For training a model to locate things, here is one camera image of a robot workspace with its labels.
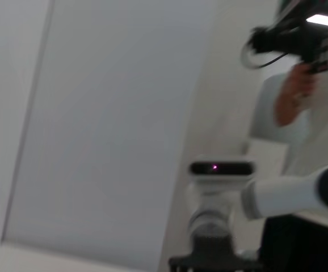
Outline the person's right hand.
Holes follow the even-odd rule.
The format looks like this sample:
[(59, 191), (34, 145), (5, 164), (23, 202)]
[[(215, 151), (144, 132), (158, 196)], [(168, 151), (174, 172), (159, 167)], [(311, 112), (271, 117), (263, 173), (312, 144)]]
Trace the person's right hand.
[(288, 83), (292, 95), (310, 96), (315, 90), (317, 78), (310, 73), (309, 65), (298, 63), (292, 67)]

